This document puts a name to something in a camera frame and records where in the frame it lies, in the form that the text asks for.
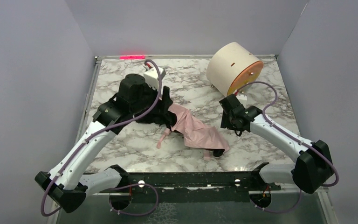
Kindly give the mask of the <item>pink folding umbrella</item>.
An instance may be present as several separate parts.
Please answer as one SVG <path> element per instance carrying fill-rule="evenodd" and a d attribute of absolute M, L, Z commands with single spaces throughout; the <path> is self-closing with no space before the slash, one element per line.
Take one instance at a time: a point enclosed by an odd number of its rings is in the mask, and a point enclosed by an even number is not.
<path fill-rule="evenodd" d="M 136 121 L 140 124 L 165 126 L 156 148 L 160 149 L 164 138 L 175 132 L 182 135 L 185 146 L 212 152 L 214 157 L 221 157 L 230 149 L 229 143 L 216 127 L 204 124 L 189 109 L 173 103 L 168 110 L 173 113 L 172 119 L 152 119 L 148 113 Z"/>

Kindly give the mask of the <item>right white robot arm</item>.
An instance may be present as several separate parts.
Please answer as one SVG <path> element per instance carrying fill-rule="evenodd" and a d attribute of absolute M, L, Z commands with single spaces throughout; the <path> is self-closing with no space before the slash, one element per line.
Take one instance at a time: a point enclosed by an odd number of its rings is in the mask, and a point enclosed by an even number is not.
<path fill-rule="evenodd" d="M 221 128 L 256 134 L 283 151 L 293 164 L 266 164 L 258 168 L 257 175 L 266 184 L 294 184 L 305 193 L 312 194 L 333 176 L 329 146 L 322 140 L 313 142 L 294 135 L 272 121 L 256 106 L 244 107 L 231 94 L 219 101 L 223 109 Z"/>

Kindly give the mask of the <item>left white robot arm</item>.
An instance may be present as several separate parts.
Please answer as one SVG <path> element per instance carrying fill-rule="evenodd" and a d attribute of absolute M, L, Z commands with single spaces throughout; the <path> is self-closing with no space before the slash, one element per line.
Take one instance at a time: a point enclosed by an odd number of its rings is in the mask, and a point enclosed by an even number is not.
<path fill-rule="evenodd" d="M 90 175 L 85 170 L 126 125 L 172 104 L 169 88 L 162 85 L 163 78 L 164 75 L 129 74 L 121 80 L 118 92 L 98 107 L 70 152 L 50 171 L 36 175 L 35 181 L 44 190 L 43 199 L 51 198 L 60 210 L 71 213 L 88 196 L 130 185 L 129 174 L 119 165 Z"/>

